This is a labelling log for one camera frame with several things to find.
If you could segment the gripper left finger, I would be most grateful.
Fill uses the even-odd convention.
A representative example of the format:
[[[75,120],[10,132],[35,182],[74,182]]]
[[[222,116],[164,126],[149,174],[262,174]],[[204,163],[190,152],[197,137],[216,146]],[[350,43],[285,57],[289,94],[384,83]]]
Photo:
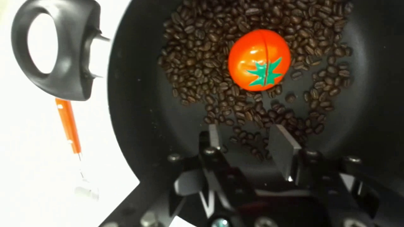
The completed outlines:
[[[198,155],[168,156],[180,170],[170,187],[167,227],[191,227],[178,214],[192,195],[198,195],[203,207],[196,212],[202,216],[201,227],[255,227],[256,193],[240,169],[229,165],[219,145],[218,129],[209,125],[199,135]]]

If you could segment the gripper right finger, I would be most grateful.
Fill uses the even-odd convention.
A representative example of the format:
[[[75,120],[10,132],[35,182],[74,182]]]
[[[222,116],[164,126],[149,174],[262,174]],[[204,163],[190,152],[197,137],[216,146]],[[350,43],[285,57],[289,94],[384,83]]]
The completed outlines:
[[[339,167],[321,152],[302,148],[283,125],[271,126],[268,151],[283,178],[297,187],[287,196],[313,199],[319,205],[315,215],[327,218],[319,227],[376,227],[345,185]]]

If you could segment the black pot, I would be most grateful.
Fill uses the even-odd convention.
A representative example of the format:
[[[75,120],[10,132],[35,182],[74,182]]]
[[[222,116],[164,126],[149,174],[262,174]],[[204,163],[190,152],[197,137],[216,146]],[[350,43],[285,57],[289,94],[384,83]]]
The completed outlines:
[[[322,153],[342,171],[345,185],[376,227],[404,227],[404,0],[350,0],[353,9],[342,30],[350,56],[351,83],[331,98],[324,131],[309,135],[304,149]],[[164,22],[183,0],[131,0],[107,47],[107,93],[115,137],[127,164],[140,180],[100,227],[167,227],[168,196],[178,164],[199,153],[199,135],[208,131],[205,104],[182,105],[158,64],[167,45]],[[313,85],[312,73],[327,60],[291,79],[292,68],[279,85],[261,91],[264,108],[275,101],[306,118],[309,105],[303,92]],[[256,193],[255,227],[319,227],[327,222],[313,199],[290,197],[297,187],[285,180],[270,159],[259,160],[248,148],[228,142],[231,126],[216,125],[221,152],[229,165],[240,169]],[[188,196],[178,215],[201,227],[203,210],[198,195]]]

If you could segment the orange toy tomato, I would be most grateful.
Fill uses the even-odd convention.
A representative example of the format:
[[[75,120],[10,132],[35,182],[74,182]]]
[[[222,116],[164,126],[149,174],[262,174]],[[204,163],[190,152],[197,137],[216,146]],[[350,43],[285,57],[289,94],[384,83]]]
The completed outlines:
[[[279,85],[290,65],[287,42],[271,30],[245,34],[234,43],[228,56],[231,79],[247,91],[264,91]]]

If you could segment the heap of coffee beans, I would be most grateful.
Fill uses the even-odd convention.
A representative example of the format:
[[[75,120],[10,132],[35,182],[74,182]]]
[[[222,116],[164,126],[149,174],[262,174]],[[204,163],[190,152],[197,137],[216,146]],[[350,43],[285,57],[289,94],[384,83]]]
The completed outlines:
[[[261,134],[283,125],[298,142],[324,131],[331,98],[351,83],[349,65],[337,63],[352,49],[342,43],[342,30],[354,5],[350,0],[183,0],[164,22],[167,45],[158,64],[182,105],[205,104],[206,124],[232,127],[228,142],[248,148],[259,160],[268,140]],[[312,73],[313,85],[303,92],[309,105],[306,118],[275,101],[264,108],[261,91],[247,91],[232,81],[227,58],[243,35],[269,29],[286,39],[291,52],[291,79],[327,60],[325,69]]]

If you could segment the orange screwdriver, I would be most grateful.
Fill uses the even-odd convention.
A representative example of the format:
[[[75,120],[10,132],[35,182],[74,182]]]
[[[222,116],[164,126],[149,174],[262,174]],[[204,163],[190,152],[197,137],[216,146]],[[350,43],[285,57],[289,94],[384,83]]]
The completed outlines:
[[[85,197],[92,201],[99,200],[99,189],[88,180],[86,174],[86,162],[83,160],[82,147],[77,132],[75,117],[71,102],[64,99],[55,99],[56,107],[62,127],[65,132],[67,143],[72,149],[73,154],[78,158],[79,181],[74,189],[75,195]]]

